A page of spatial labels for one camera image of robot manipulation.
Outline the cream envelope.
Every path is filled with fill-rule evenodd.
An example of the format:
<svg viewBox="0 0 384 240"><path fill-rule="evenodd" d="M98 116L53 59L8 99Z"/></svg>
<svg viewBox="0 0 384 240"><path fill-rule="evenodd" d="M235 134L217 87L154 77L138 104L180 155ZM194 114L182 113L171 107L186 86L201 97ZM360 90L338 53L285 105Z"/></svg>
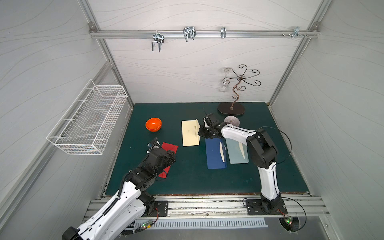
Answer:
<svg viewBox="0 0 384 240"><path fill-rule="evenodd" d="M200 124L197 119L182 121L182 137L184 147L200 145L200 136L198 135L199 128Z"/></svg>

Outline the light blue envelope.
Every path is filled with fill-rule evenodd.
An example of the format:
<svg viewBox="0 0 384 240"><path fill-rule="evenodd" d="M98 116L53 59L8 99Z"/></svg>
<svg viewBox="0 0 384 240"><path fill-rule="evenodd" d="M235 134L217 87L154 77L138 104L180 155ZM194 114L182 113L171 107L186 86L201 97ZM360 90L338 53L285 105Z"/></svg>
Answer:
<svg viewBox="0 0 384 240"><path fill-rule="evenodd" d="M237 142L232 139L226 139L230 164L248 164L248 149L243 143Z"/></svg>

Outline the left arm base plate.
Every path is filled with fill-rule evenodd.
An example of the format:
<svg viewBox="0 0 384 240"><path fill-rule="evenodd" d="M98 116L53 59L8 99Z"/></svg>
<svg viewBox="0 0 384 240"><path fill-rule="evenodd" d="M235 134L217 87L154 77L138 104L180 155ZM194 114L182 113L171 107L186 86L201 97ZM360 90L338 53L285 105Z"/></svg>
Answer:
<svg viewBox="0 0 384 240"><path fill-rule="evenodd" d="M167 217L168 216L168 201L155 201L146 207L143 217Z"/></svg>

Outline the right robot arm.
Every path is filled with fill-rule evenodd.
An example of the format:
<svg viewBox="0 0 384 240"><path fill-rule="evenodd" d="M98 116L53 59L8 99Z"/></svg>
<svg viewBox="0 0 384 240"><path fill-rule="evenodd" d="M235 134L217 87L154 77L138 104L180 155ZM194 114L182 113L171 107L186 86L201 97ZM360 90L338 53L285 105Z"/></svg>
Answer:
<svg viewBox="0 0 384 240"><path fill-rule="evenodd" d="M247 146L248 157L258 167L261 180L260 208L266 214L277 210L282 202L276 174L278 149L263 128L247 130L218 121L210 113L203 118L198 135L205 139L234 140Z"/></svg>

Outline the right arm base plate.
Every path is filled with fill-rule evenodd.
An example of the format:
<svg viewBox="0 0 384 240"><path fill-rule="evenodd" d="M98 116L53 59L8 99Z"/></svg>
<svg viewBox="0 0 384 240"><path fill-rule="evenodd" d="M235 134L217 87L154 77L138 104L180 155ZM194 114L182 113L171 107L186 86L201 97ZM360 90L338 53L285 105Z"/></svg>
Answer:
<svg viewBox="0 0 384 240"><path fill-rule="evenodd" d="M247 214L250 216L261 215L287 215L288 210L282 199L276 198L273 201L268 199L244 199Z"/></svg>

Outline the dark blue envelope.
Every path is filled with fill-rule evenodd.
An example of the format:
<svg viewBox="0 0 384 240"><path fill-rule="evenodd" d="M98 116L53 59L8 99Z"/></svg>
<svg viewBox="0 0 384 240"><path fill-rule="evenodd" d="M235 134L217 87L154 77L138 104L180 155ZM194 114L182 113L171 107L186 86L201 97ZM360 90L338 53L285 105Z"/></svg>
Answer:
<svg viewBox="0 0 384 240"><path fill-rule="evenodd" d="M219 138L205 139L207 167L209 170L227 168L227 151L224 141Z"/></svg>

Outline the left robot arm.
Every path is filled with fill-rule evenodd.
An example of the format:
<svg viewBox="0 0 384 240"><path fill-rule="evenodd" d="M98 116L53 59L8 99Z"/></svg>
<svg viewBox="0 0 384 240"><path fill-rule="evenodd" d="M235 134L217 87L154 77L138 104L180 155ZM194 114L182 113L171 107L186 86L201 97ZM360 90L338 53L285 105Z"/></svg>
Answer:
<svg viewBox="0 0 384 240"><path fill-rule="evenodd" d="M109 201L79 227L69 227L62 239L113 240L142 216L160 217L164 209L147 189L175 161L175 152L154 143L139 166L124 175Z"/></svg>

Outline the red envelope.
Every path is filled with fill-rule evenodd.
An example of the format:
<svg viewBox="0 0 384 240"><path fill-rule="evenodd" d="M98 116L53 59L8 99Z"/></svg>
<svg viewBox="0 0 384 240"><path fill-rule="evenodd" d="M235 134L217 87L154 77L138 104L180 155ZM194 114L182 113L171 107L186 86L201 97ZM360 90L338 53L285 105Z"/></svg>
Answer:
<svg viewBox="0 0 384 240"><path fill-rule="evenodd" d="M179 146L168 144L168 143L163 143L162 148L166 151L172 151L176 154ZM168 166L165 169L163 169L163 172L161 174L159 174L159 176L158 176L160 178L160 180L165 180L168 177L168 173L170 171L170 168L171 168L171 166Z"/></svg>

